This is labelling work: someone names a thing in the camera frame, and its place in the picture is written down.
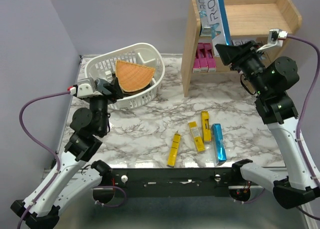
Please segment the pink toothpaste box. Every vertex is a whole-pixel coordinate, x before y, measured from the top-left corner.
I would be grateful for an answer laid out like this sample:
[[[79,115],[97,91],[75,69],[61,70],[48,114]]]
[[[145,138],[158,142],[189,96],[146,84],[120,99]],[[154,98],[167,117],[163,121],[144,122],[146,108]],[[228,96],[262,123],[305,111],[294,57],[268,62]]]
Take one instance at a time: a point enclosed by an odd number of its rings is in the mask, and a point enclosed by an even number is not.
[[[208,72],[209,66],[206,58],[206,51],[203,43],[197,45],[197,54],[201,72]]]
[[[217,66],[212,50],[212,45],[210,43],[204,43],[203,45],[205,51],[205,58],[208,65],[208,72],[216,72]]]
[[[192,72],[193,73],[200,73],[201,72],[201,64],[200,64],[200,61],[199,61],[199,55],[198,55],[197,51],[196,51],[195,57],[194,57]]]

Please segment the metallic blue toothpaste box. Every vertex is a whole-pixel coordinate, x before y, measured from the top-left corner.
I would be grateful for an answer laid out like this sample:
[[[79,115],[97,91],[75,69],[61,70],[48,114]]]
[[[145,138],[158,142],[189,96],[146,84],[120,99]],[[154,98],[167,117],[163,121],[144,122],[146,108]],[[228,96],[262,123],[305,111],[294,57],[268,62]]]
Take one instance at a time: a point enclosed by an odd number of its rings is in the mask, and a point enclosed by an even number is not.
[[[224,147],[224,138],[222,127],[220,123],[214,123],[211,126],[213,132],[215,150],[216,150],[216,159],[219,163],[224,163],[227,160],[226,150]]]
[[[212,50],[219,57],[217,44],[232,45],[224,0],[204,0],[208,24],[211,31]]]

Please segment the blue green toothpaste box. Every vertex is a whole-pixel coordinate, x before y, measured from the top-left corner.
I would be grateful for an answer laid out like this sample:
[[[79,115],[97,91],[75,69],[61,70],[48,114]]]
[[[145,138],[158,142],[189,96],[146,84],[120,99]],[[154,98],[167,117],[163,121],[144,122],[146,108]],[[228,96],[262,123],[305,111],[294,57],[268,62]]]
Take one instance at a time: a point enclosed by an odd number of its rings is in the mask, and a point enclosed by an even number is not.
[[[206,6],[204,0],[196,0],[197,10],[200,17],[200,37],[210,37],[211,27],[208,23]]]

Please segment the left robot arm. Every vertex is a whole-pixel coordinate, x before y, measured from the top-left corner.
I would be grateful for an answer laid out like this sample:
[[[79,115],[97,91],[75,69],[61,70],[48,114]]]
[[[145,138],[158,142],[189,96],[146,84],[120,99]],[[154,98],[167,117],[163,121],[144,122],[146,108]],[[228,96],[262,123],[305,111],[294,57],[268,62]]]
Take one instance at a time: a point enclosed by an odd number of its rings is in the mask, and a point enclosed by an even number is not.
[[[71,86],[67,93],[88,101],[72,117],[73,134],[64,152],[56,155],[56,164],[42,183],[28,197],[16,200],[11,210],[20,224],[31,229],[54,228],[63,211],[90,190],[121,192],[129,197],[192,197],[209,195],[209,185],[222,187],[227,194],[236,185],[232,168],[111,168],[102,160],[91,162],[110,132],[108,105],[123,99],[119,81],[109,82],[108,75],[96,79],[87,76]],[[76,180],[73,176],[88,162],[90,167]]]

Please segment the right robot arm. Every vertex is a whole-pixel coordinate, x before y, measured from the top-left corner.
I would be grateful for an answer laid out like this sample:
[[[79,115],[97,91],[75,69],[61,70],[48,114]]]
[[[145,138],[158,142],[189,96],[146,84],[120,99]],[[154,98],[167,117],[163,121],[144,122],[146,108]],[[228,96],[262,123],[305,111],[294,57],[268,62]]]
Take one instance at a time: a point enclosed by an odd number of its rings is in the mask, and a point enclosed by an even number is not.
[[[253,83],[255,99],[234,100],[240,89],[223,82],[215,83],[213,92],[201,89],[199,97],[159,96],[156,103],[148,104],[142,112],[118,111],[113,132],[103,139],[99,150],[99,157],[113,168],[109,181],[130,192],[152,184],[156,195],[161,193],[162,186],[225,187],[235,200],[244,203],[249,201],[250,185],[254,184],[271,192],[285,209],[318,198],[316,167],[300,131],[303,115],[287,94],[287,89],[299,80],[296,62],[282,56],[263,67],[257,54],[248,51],[232,63]],[[214,118],[224,123],[222,133],[234,140],[242,152],[261,149],[251,127],[267,127],[280,149],[287,176],[243,156],[227,167],[214,167],[213,153],[196,148],[203,136],[196,125],[202,109],[213,110]]]

